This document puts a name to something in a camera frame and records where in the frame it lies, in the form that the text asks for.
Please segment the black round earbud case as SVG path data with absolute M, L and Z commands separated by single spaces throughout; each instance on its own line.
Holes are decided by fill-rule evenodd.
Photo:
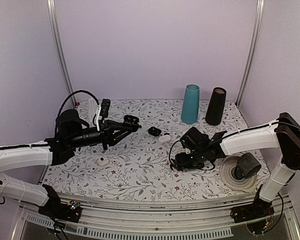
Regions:
M 139 118 L 133 115 L 125 115 L 123 118 L 123 125 L 131 128 L 133 132 L 140 128 L 139 122 Z

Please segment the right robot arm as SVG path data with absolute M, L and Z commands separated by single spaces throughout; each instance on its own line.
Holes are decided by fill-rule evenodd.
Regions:
M 287 112 L 269 123 L 238 130 L 232 133 L 217 132 L 212 138 L 197 128 L 190 128 L 179 140 L 189 153 L 181 152 L 170 159 L 170 167 L 178 171 L 200 170 L 205 161 L 211 164 L 224 159 L 220 176 L 233 190 L 254 190 L 261 164 L 252 155 L 253 150 L 278 148 L 281 157 L 270 177 L 263 183 L 249 206 L 252 218 L 259 218 L 268 210 L 279 191 L 300 170 L 300 125 Z

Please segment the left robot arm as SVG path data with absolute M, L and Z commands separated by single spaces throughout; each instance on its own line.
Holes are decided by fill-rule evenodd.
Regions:
M 0 197 L 44 207 L 53 217 L 60 217 L 65 211 L 64 205 L 51 186 L 24 182 L 5 172 L 31 166 L 62 165 L 82 147 L 101 144 L 107 150 L 141 126 L 139 118 L 133 115 L 125 115 L 123 122 L 105 120 L 90 126 L 75 109 L 62 112 L 56 118 L 56 126 L 54 137 L 37 143 L 0 146 Z

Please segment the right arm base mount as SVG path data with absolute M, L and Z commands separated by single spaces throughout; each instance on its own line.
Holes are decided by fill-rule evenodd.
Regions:
M 272 201 L 267 202 L 260 198 L 257 193 L 252 203 L 231 208 L 230 217 L 235 223 L 252 221 L 258 218 L 267 217 L 274 214 Z

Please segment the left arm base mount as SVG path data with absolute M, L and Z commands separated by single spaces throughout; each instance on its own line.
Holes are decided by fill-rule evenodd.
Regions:
M 46 184 L 42 186 L 47 191 L 48 201 L 44 206 L 38 207 L 38 213 L 54 220 L 58 219 L 78 223 L 82 213 L 81 203 L 75 200 L 61 203 L 59 195 L 51 186 Z

